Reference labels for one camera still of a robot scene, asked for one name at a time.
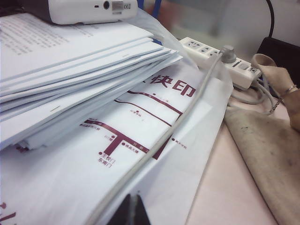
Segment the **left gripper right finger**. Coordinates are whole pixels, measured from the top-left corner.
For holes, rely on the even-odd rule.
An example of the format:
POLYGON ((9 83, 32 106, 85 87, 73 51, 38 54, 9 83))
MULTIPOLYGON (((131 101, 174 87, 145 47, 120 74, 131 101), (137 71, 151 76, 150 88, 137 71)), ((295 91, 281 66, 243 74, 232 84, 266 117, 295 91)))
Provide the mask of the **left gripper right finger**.
POLYGON ((136 225, 150 225, 150 220, 148 218, 145 206, 139 195, 136 196, 136 206, 135 206, 135 224, 136 225))

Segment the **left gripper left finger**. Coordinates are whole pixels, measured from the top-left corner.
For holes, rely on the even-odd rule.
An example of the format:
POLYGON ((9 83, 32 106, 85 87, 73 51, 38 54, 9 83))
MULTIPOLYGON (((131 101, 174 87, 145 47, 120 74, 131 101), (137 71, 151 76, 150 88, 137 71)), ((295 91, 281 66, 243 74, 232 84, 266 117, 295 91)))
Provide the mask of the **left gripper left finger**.
POLYGON ((134 198, 128 194, 109 221, 110 225, 134 224, 134 198))

